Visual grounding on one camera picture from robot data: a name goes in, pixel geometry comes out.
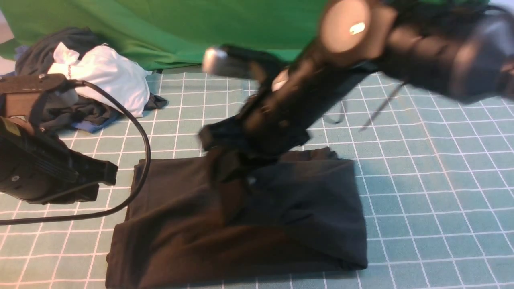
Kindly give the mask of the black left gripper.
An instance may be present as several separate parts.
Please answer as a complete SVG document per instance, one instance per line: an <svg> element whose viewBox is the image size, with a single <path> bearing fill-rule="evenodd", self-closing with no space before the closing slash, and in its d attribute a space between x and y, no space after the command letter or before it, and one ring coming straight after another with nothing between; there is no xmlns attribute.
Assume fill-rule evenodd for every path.
<svg viewBox="0 0 514 289"><path fill-rule="evenodd" d="M97 199L99 184L116 185L118 166L70 150L59 138L1 118L1 192L30 204Z"/></svg>

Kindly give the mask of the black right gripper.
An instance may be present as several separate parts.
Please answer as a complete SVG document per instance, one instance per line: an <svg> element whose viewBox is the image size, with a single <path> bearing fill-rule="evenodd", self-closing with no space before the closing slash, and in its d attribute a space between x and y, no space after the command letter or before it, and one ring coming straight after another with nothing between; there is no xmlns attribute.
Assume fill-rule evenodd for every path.
<svg viewBox="0 0 514 289"><path fill-rule="evenodd" d="M275 95L251 98L233 117L204 126L199 139L204 150L228 147L258 156L278 156L309 139L312 114L297 101Z"/></svg>

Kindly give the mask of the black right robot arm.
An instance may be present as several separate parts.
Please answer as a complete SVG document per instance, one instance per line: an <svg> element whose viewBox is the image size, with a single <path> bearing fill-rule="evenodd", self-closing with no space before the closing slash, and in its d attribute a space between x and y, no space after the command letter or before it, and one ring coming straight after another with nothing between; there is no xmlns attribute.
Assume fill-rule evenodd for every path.
<svg viewBox="0 0 514 289"><path fill-rule="evenodd" d="M330 0L294 61L221 45L202 69L259 83L237 115L202 128L203 149L273 157L305 144L307 129L376 72L461 104L512 100L513 14L480 0Z"/></svg>

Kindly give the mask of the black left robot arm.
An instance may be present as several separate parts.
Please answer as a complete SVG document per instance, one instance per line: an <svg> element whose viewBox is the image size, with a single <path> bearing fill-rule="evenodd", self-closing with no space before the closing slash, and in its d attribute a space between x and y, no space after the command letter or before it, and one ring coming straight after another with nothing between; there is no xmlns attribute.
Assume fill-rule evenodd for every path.
<svg viewBox="0 0 514 289"><path fill-rule="evenodd" d="M30 204L97 199L100 184L115 185L118 167L71 150L55 134L1 118L1 192Z"/></svg>

